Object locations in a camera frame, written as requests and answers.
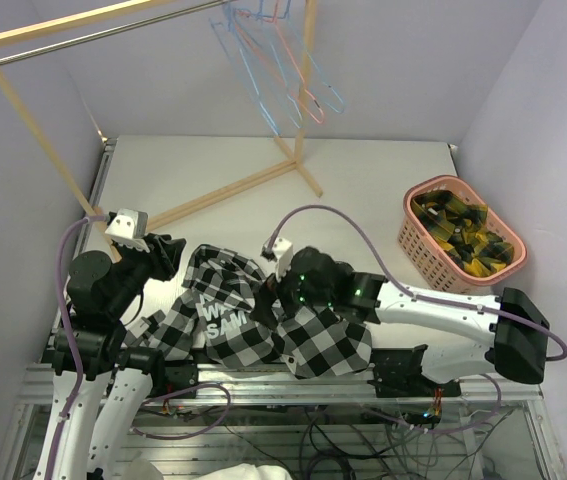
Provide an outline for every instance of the white cloth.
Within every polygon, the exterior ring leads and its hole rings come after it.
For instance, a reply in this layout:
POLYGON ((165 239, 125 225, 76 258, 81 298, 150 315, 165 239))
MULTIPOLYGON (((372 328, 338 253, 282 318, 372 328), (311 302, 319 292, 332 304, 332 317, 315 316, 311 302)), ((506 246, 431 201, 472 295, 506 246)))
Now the white cloth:
POLYGON ((254 465, 242 463, 236 467, 210 473, 197 480, 292 480, 292 477, 281 467, 273 465, 255 467, 254 465))
MULTIPOLYGON (((123 475, 123 480, 162 480, 163 475, 147 460, 134 460, 123 475)), ((255 467, 242 463, 236 467, 225 468, 210 473, 197 480, 292 480, 287 471, 281 467, 264 465, 255 467)))

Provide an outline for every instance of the black and white checkered shirt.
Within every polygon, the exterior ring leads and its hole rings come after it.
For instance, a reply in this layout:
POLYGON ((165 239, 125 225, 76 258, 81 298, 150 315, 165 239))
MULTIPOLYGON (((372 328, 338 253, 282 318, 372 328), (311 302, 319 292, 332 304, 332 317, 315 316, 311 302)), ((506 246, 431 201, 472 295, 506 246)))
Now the black and white checkered shirt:
POLYGON ((127 345, 162 350, 166 359, 187 358, 192 332, 205 322, 206 353, 230 368, 282 360, 299 378, 336 376, 367 368, 372 338, 364 325, 349 323, 330 309, 303 307, 285 318, 277 303, 279 325, 271 331, 250 319, 253 292, 265 281, 259 266, 231 250, 201 245, 190 258, 183 286, 167 314, 148 319, 141 337, 128 333, 127 345))

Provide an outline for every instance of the white table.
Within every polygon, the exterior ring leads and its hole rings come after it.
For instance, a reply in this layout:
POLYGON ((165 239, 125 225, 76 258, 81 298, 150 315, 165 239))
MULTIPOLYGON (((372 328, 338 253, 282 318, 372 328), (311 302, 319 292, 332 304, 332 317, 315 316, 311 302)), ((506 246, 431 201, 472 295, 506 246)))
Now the white table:
MULTIPOLYGON (((401 281, 426 287, 400 249, 396 237, 403 221, 403 196, 412 186, 437 175, 456 175, 448 145, 438 142, 307 140, 305 164, 323 187, 317 199, 295 171, 166 226, 160 233, 184 237, 188 246, 177 278, 150 280, 142 315, 167 311, 183 289, 185 265, 202 243, 227 247, 256 259, 279 220, 309 203, 336 207, 368 233, 389 269, 401 281)), ((284 160, 269 138, 121 136, 101 191, 106 211, 131 208, 150 216, 192 200, 284 160)), ((282 236, 295 249, 312 245, 358 271, 380 269, 358 234, 341 218, 324 211, 298 214, 282 236)), ((99 234, 87 249, 109 252, 99 234)), ((138 307, 135 301, 123 318, 138 307)), ((456 341, 443 332, 407 325, 371 325, 375 348, 412 347, 456 341)), ((202 333, 196 344, 203 344, 202 333)))

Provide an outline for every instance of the plastic basket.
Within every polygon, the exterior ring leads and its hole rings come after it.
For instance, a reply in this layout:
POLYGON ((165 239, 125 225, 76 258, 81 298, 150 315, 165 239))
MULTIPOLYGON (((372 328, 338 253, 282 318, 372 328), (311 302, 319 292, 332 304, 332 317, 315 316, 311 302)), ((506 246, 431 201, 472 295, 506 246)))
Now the plastic basket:
POLYGON ((398 241, 403 251, 421 272, 423 278, 435 290, 451 293, 467 293, 477 287, 494 285, 519 270, 527 260, 527 250, 523 241, 492 211, 488 210, 487 227, 503 237, 514 246, 514 259, 510 265, 500 272, 484 278, 473 277, 459 268, 452 259, 439 247, 432 236, 421 225, 412 212, 412 199, 422 193, 433 190, 449 190, 467 204, 483 204, 485 202, 463 180, 450 175, 435 177, 421 183, 405 194, 403 208, 405 219, 399 232, 398 241))

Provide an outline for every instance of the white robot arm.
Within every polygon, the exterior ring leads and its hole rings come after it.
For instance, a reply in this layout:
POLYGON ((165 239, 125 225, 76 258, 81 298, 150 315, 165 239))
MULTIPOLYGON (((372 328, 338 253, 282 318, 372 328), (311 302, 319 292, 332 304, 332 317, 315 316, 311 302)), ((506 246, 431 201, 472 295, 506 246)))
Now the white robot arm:
MULTIPOLYGON (((70 265, 67 293, 74 314, 62 311, 64 328, 54 338, 54 399, 37 479, 109 479, 119 442, 141 403, 162 381, 161 352, 133 348, 120 354, 126 334, 120 318, 148 279, 167 281, 176 275, 185 240, 146 235, 145 213, 122 209, 107 220, 106 233, 121 260, 112 263, 104 252, 90 251, 70 265), (97 420, 115 362, 118 372, 97 420)), ((64 242, 83 223, 72 225, 64 242)), ((61 284, 58 295, 65 309, 61 284)))
POLYGON ((419 325, 463 337, 448 347, 418 347, 409 358, 413 373, 435 384, 494 371, 520 383, 543 381, 549 323, 523 292, 468 296, 416 288, 356 272, 312 247, 296 254, 292 248, 276 238, 264 249, 276 263, 257 292, 252 319, 275 326, 271 305, 280 300, 288 316, 302 305, 327 306, 350 321, 419 325))

